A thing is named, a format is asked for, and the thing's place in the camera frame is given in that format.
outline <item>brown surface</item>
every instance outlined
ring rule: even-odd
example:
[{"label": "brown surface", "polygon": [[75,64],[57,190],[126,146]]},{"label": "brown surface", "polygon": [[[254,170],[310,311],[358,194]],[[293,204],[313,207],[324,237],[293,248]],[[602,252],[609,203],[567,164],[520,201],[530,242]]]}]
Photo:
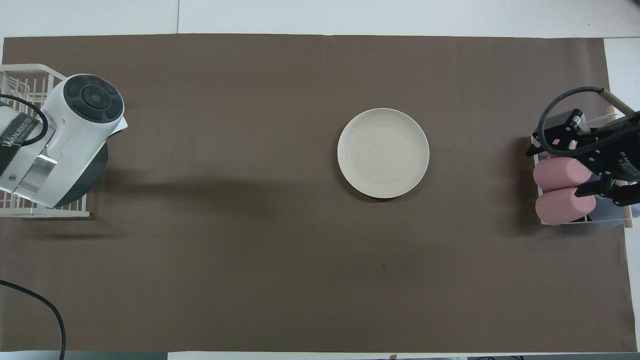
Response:
[{"label": "brown surface", "polygon": [[[0,274],[72,350],[635,351],[623,228],[548,227],[525,137],[607,85],[602,40],[289,35],[8,38],[6,63],[121,91],[93,220],[2,219]],[[591,117],[603,102],[583,98]],[[425,178],[378,202],[342,128],[412,116]],[[55,349],[0,290],[2,349]]]}]

